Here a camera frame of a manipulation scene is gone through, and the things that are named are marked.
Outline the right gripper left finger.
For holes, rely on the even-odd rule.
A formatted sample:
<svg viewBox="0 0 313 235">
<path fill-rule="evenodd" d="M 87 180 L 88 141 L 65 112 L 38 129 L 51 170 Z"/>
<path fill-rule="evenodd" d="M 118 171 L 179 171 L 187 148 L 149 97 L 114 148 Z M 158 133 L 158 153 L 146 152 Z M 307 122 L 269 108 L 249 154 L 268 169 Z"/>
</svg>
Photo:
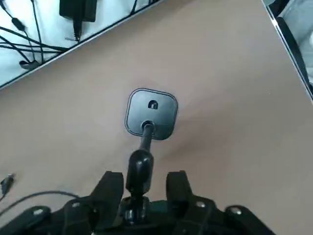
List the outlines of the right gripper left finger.
<svg viewBox="0 0 313 235">
<path fill-rule="evenodd" d="M 107 171 L 90 195 L 68 201 L 57 210 L 34 206 L 0 229 L 2 235 L 90 235 L 110 227 L 123 196 L 122 173 Z"/>
</svg>

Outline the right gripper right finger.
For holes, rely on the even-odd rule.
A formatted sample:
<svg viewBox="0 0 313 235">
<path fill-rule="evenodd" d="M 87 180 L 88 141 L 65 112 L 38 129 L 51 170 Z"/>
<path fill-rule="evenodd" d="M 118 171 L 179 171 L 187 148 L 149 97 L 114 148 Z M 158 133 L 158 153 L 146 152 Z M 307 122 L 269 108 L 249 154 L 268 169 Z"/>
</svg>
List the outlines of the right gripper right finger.
<svg viewBox="0 0 313 235">
<path fill-rule="evenodd" d="M 208 198 L 196 196 L 185 171 L 167 175 L 168 210 L 177 222 L 174 235 L 273 235 L 250 209 L 241 205 L 218 209 Z"/>
</svg>

